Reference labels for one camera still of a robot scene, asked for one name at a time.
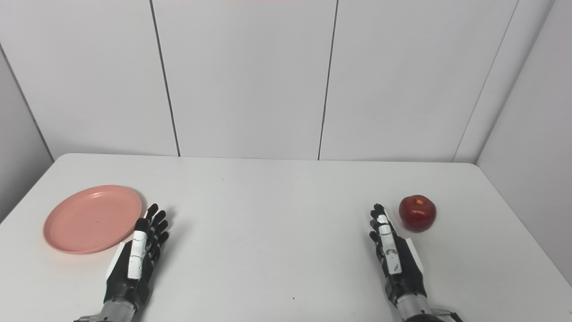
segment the pink plate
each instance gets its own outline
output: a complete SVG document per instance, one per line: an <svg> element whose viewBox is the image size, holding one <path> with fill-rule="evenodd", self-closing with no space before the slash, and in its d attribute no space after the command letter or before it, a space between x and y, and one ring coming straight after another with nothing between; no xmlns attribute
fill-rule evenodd
<svg viewBox="0 0 572 322"><path fill-rule="evenodd" d="M43 236L53 248L89 254L127 237L141 216L141 199L124 186L97 186L71 195L47 216Z"/></svg>

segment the white wall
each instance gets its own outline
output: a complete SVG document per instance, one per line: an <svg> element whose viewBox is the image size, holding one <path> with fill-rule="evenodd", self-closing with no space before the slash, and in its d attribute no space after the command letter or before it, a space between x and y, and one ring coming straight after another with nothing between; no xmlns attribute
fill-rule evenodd
<svg viewBox="0 0 572 322"><path fill-rule="evenodd" d="M336 0L154 0L181 155L316 159Z"/></svg>
<svg viewBox="0 0 572 322"><path fill-rule="evenodd" d="M513 79L547 3L340 0L321 159L450 162L464 143L474 162L494 118L461 142L467 125L502 102L479 96ZM489 70L500 80L485 91Z"/></svg>
<svg viewBox="0 0 572 322"><path fill-rule="evenodd" d="M153 0L172 109L148 1L0 0L0 42L56 158L474 162L551 1Z"/></svg>
<svg viewBox="0 0 572 322"><path fill-rule="evenodd" d="M55 158L177 155L148 1L0 0L0 42Z"/></svg>
<svg viewBox="0 0 572 322"><path fill-rule="evenodd" d="M0 222L51 163L0 50Z"/></svg>
<svg viewBox="0 0 572 322"><path fill-rule="evenodd" d="M572 283L570 17L557 0L478 166Z"/></svg>

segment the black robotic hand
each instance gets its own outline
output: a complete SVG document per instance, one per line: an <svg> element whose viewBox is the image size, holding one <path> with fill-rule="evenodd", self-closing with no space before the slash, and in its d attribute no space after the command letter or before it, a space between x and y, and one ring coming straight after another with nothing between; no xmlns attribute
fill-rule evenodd
<svg viewBox="0 0 572 322"><path fill-rule="evenodd" d="M443 322L440 319L443 316L462 322L455 312L429 307L413 243L397 235L382 205L376 203L370 214L374 229L370 238L386 277L386 295L399 310L403 322Z"/></svg>
<svg viewBox="0 0 572 322"><path fill-rule="evenodd" d="M165 210L156 203L135 224L133 239L124 244L107 279L104 307L99 315L83 316L76 322L130 322L149 300L149 281L169 238Z"/></svg>

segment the white finger segment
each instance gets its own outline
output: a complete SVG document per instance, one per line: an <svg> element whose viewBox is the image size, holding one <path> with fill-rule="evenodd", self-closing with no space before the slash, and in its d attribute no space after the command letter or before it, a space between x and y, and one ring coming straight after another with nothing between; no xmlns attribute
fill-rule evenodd
<svg viewBox="0 0 572 322"><path fill-rule="evenodd" d="M129 256L127 278L132 280L138 280L141 278L146 243L147 234L145 232L140 230L133 232L133 243L131 245L131 255Z"/></svg>

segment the apple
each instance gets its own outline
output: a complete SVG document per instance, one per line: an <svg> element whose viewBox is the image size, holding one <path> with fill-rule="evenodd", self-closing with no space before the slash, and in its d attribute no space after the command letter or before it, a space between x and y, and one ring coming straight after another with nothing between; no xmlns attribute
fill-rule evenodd
<svg viewBox="0 0 572 322"><path fill-rule="evenodd" d="M437 209L433 201L424 195L410 195L401 200L399 217L405 228L420 233L433 225L437 217Z"/></svg>

